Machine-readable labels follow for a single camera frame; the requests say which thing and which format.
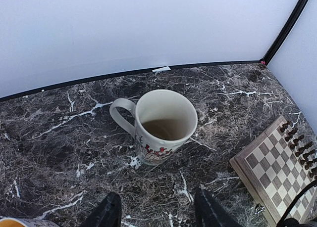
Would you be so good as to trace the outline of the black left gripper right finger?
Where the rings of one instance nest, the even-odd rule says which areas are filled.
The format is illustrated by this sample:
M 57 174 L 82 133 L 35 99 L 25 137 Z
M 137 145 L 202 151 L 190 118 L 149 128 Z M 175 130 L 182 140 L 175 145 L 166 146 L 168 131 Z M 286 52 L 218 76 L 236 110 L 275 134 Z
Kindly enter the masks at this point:
M 194 209 L 197 227 L 241 227 L 206 189 L 196 189 Z

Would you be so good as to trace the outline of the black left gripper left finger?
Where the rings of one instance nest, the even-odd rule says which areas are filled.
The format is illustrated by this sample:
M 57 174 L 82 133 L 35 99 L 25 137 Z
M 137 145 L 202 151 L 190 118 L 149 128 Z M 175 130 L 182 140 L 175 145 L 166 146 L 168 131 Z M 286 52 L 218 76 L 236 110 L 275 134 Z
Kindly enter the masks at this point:
M 120 227 L 122 217 L 121 197 L 109 192 L 96 209 L 83 222 L 84 227 Z

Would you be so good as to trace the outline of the wooden chessboard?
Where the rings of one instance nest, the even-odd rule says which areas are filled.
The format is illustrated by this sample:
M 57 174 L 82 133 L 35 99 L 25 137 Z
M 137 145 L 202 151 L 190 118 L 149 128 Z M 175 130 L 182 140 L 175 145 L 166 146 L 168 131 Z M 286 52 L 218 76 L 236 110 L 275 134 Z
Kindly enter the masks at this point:
M 282 158 L 277 128 L 286 120 L 279 116 L 264 132 L 230 159 L 230 164 L 274 227 L 295 197 L 312 181 L 292 174 Z

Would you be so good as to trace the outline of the dark chess pieces row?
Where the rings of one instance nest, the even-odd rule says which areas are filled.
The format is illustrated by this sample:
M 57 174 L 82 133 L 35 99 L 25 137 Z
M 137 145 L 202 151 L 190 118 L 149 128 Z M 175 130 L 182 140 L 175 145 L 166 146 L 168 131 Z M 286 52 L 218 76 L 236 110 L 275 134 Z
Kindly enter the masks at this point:
M 305 142 L 304 134 L 299 134 L 298 128 L 292 126 L 291 121 L 284 120 L 277 128 L 278 145 L 283 148 L 282 158 L 292 174 L 299 174 L 302 179 L 313 180 L 317 178 L 317 150 L 314 142 Z

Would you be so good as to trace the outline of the white mug orange interior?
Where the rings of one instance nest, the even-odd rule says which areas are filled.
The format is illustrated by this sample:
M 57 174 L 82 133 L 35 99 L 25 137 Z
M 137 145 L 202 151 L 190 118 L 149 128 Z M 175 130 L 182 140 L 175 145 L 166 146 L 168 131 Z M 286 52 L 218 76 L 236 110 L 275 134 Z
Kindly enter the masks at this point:
M 0 220 L 0 227 L 59 227 L 59 226 L 47 220 L 2 218 Z

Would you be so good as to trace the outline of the white floral ceramic mug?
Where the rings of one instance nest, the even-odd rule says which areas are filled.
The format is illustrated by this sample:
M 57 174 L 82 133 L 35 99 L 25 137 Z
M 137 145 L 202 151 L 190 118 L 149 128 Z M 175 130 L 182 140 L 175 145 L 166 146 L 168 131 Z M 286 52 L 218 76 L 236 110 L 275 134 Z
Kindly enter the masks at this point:
M 195 132 L 198 115 L 193 104 L 171 90 L 153 90 L 137 103 L 119 98 L 109 108 L 113 120 L 135 141 L 139 160 L 162 164 Z

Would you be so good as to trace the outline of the right black frame post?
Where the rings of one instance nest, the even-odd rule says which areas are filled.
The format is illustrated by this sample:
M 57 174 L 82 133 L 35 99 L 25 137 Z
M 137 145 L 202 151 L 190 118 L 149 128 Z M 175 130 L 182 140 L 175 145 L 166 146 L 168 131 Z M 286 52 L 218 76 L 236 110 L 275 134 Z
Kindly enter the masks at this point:
M 302 12 L 304 11 L 306 5 L 308 4 L 309 0 L 298 0 L 294 9 L 292 10 L 290 16 L 288 17 L 286 23 L 284 24 L 283 28 L 279 32 L 278 36 L 275 38 L 274 42 L 265 53 L 264 57 L 260 59 L 260 63 L 267 66 L 276 53 L 279 51 L 287 37 L 289 36 L 290 32 L 294 28 L 295 24 L 297 23 L 298 19 L 300 18 Z

